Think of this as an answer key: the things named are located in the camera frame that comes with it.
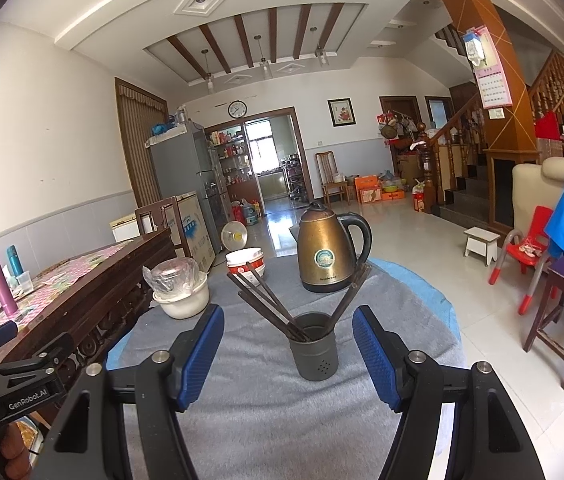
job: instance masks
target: pendant light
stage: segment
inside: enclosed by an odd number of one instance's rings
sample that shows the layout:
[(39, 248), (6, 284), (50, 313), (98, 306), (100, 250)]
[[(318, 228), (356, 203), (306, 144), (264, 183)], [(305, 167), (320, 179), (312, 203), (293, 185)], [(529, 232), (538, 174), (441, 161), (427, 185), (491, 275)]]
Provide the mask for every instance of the pendant light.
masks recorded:
[(326, 55), (324, 49), (319, 45), (317, 50), (315, 51), (315, 57), (319, 61), (319, 66), (327, 66), (329, 64), (329, 57)]
[(264, 75), (264, 79), (273, 79), (273, 74), (271, 73), (271, 64), (267, 61), (267, 58), (264, 57), (264, 53), (262, 52), (262, 44), (259, 40), (262, 37), (258, 34), (254, 36), (254, 39), (257, 40), (257, 44), (259, 45), (259, 53), (262, 56), (262, 59), (259, 60), (259, 65), (262, 67), (262, 74)]
[(206, 54), (208, 54), (208, 49), (205, 48), (202, 51), (202, 54), (204, 54), (204, 59), (206, 60), (206, 88), (208, 89), (209, 94), (214, 94), (215, 83), (213, 82), (213, 74), (211, 74), (210, 70), (208, 70), (208, 57), (206, 56)]

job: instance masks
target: picture frame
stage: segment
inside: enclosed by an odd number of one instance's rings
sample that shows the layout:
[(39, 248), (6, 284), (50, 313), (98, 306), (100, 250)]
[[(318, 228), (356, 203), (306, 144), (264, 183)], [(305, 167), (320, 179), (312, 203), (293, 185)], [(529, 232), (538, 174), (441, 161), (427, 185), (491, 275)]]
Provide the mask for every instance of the picture frame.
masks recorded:
[(353, 105), (350, 98), (329, 99), (327, 102), (329, 103), (331, 121), (333, 121), (334, 127), (355, 124), (355, 115), (353, 114)]

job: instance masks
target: gray refrigerator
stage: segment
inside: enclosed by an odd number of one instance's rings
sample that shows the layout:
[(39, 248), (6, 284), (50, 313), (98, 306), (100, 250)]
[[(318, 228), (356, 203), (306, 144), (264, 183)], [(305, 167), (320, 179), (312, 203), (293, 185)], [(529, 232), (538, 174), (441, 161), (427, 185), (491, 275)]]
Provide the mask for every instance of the gray refrigerator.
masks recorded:
[(204, 129), (187, 121), (185, 133), (153, 144), (151, 157), (162, 198), (197, 192), (215, 253), (222, 250), (220, 233), (232, 219), (220, 161), (210, 150)]

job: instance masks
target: round heater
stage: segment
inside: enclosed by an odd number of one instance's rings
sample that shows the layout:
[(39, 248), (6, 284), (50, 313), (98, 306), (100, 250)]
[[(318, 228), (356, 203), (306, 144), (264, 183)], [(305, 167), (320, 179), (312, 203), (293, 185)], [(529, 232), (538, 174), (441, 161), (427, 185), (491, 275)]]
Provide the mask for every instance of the round heater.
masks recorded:
[(220, 238), (222, 239), (222, 244), (226, 247), (227, 251), (239, 251), (246, 247), (246, 241), (249, 237), (248, 231), (242, 222), (228, 222)]

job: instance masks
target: gray cup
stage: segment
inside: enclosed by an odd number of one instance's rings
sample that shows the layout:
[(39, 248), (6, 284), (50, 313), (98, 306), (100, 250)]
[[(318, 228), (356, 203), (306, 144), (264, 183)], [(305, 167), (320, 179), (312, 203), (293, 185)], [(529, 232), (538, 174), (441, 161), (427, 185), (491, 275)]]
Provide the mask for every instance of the gray cup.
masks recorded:
[[(306, 312), (297, 316), (295, 322), (306, 331), (309, 337), (313, 338), (322, 334), (329, 317), (323, 312)], [(288, 343), (297, 371), (304, 379), (323, 381), (337, 371), (339, 362), (334, 330), (325, 337), (310, 343), (300, 343), (290, 339)]]

